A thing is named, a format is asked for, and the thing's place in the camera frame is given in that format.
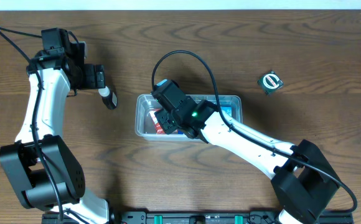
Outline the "red Panadol ActiFast box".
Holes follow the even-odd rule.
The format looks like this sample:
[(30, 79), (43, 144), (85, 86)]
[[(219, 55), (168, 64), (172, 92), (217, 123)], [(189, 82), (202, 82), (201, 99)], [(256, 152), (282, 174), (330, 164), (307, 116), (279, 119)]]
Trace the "red Panadol ActiFast box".
[(157, 117), (155, 115), (155, 112), (157, 112), (157, 111), (159, 111), (158, 108), (157, 109), (152, 109), (152, 110), (149, 111), (149, 113), (148, 113), (149, 118), (147, 119), (148, 124), (153, 125), (155, 134), (165, 134), (163, 128), (159, 124), (158, 119), (157, 119)]

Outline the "blue fever patch box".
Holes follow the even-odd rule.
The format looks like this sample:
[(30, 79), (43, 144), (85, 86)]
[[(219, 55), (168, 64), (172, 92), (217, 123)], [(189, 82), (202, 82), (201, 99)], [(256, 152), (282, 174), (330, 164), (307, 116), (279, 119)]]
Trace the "blue fever patch box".
[[(215, 97), (212, 96), (196, 96), (194, 100), (200, 103), (202, 100), (207, 100), (212, 103), (216, 103)], [(237, 113), (239, 112), (238, 109), (238, 101), (234, 100), (233, 96), (221, 96), (220, 97), (220, 105), (221, 109), (226, 112), (229, 116), (236, 117)]]

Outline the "green Zam-Buk box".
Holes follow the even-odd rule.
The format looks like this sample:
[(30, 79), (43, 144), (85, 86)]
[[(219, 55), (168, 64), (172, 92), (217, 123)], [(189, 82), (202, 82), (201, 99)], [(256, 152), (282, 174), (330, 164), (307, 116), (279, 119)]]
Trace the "green Zam-Buk box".
[(270, 95), (284, 86), (284, 82), (273, 70), (270, 70), (268, 73), (265, 73), (259, 77), (257, 84), (261, 87), (266, 95)]

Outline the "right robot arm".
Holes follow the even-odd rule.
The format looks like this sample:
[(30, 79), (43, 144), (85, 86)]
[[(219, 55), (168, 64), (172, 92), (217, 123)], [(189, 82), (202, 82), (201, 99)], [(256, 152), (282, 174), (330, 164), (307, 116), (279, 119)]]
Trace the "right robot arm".
[(308, 140), (298, 145), (266, 136), (234, 120), (221, 104), (189, 96), (159, 100), (156, 117), (167, 134), (222, 147), (266, 175), (282, 206), (280, 223), (315, 223), (342, 186), (321, 150)]

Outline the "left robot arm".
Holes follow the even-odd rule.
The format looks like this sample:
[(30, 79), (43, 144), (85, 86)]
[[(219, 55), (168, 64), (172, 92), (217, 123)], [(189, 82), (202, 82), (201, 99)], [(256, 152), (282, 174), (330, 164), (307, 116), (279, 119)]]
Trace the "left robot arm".
[(55, 212), (61, 223), (108, 223), (108, 202), (87, 189), (80, 163), (62, 139), (70, 90), (97, 89), (110, 110), (118, 99), (105, 84), (104, 67), (86, 64), (85, 42), (46, 40), (27, 68), (30, 96), (13, 144), (0, 148), (0, 164), (20, 204)]

